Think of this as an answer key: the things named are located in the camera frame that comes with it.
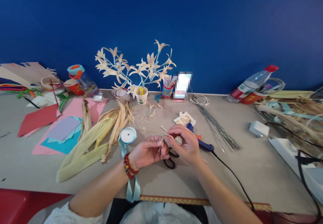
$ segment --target water bottle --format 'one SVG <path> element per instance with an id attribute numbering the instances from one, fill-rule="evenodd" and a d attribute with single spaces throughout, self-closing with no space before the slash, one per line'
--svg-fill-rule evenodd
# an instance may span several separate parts
<path id="1" fill-rule="evenodd" d="M 240 86 L 236 88 L 231 94 L 229 94 L 227 99 L 230 102 L 239 102 L 248 94 L 262 86 L 269 79 L 271 74 L 277 69 L 277 66 L 269 65 L 265 68 L 265 70 L 255 73 L 254 75 L 247 78 L 242 84 L 240 84 Z"/>
<path id="2" fill-rule="evenodd" d="M 94 97 L 95 95 L 102 95 L 100 89 L 96 83 L 90 78 L 90 76 L 85 72 L 82 65 L 76 64 L 72 65 L 67 69 L 70 78 L 75 79 L 80 85 L 82 90 L 86 93 L 93 86 L 92 90 L 89 92 L 88 97 Z"/>

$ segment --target person's right hand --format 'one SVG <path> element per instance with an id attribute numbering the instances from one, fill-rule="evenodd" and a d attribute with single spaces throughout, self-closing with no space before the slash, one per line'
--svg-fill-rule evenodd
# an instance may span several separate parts
<path id="1" fill-rule="evenodd" d="M 200 160 L 199 142 L 193 132 L 183 125 L 177 124 L 172 126 L 167 133 L 174 138 L 177 136 L 182 138 L 182 145 L 179 145 L 171 138 L 167 138 L 165 140 L 168 146 L 172 147 L 186 162 L 194 164 Z"/>

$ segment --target gold patterned trim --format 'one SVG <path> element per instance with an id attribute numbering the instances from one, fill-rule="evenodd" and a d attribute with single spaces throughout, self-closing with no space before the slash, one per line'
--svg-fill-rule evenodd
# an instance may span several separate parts
<path id="1" fill-rule="evenodd" d="M 141 195 L 139 200 L 141 201 L 154 201 L 154 202 L 167 202 L 176 204 L 192 204 L 197 206 L 210 206 L 211 203 L 208 199 L 193 199 L 193 198 L 181 198 L 181 197 L 169 197 L 169 196 L 151 196 L 151 195 Z M 245 203 L 249 208 L 251 208 L 250 203 Z M 272 211 L 270 204 L 265 203 L 253 203 L 256 211 Z"/>

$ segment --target gray tabletop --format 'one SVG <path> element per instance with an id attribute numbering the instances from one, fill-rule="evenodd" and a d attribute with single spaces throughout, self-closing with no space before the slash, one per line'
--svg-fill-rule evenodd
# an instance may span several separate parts
<path id="1" fill-rule="evenodd" d="M 148 102 L 157 105 L 155 93 L 148 94 Z M 195 104 L 174 103 L 163 100 L 164 108 L 156 109 L 156 116 L 148 122 L 149 106 L 135 105 L 135 119 L 137 125 L 137 139 L 131 145 L 131 151 L 145 137 L 161 135 L 163 125 L 166 129 L 174 125 L 179 112 L 187 111 L 195 120 L 194 133 L 202 135 L 202 140 L 213 144 L 218 156 L 235 172 L 242 182 L 246 192 L 253 202 L 268 203 L 274 211 L 316 214 L 312 199 L 307 194 L 299 178 L 284 162 L 280 155 L 270 145 L 267 139 L 256 138 L 248 131 L 249 123 L 254 120 L 263 121 L 251 106 L 234 104 L 221 96 L 207 96 L 210 105 L 206 108 L 214 115 L 218 122 L 244 148 L 239 152 L 221 151 L 204 117 Z M 56 183 L 56 172 L 59 169 L 64 154 L 32 155 L 32 150 L 49 127 L 46 127 L 28 138 L 18 138 L 20 124 L 24 116 L 35 111 L 33 107 L 26 107 L 27 101 L 16 99 L 15 96 L 0 97 L 0 134 L 11 132 L 0 138 L 0 188 L 30 191 L 44 191 L 53 193 L 75 194 L 80 187 L 90 182 L 97 175 L 103 173 L 121 159 L 121 151 L 114 146 L 107 164 L 97 162 L 86 168 L 76 176 L 63 182 Z M 103 112 L 117 106 L 114 100 L 109 100 Z M 142 133 L 139 127 L 146 127 Z M 208 166 L 237 194 L 243 201 L 247 201 L 238 182 L 211 153 L 200 150 Z M 138 179 L 142 195 L 172 196 L 206 199 L 206 195 L 193 171 L 180 158 L 175 159 L 176 169 L 166 168 L 164 163 L 153 164 L 139 171 Z M 117 197 L 125 198 L 126 187 Z"/>

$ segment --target red beaded bracelet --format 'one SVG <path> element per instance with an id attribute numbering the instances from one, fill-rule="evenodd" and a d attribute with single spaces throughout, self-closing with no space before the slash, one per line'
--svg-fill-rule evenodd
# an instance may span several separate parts
<path id="1" fill-rule="evenodd" d="M 129 154 L 130 153 L 127 153 L 124 156 L 123 163 L 124 163 L 124 168 L 125 168 L 125 171 L 126 171 L 128 177 L 129 177 L 129 179 L 133 179 L 135 177 L 135 175 L 138 174 L 139 170 L 134 171 L 133 168 L 130 166 L 130 164 L 129 164 Z"/>

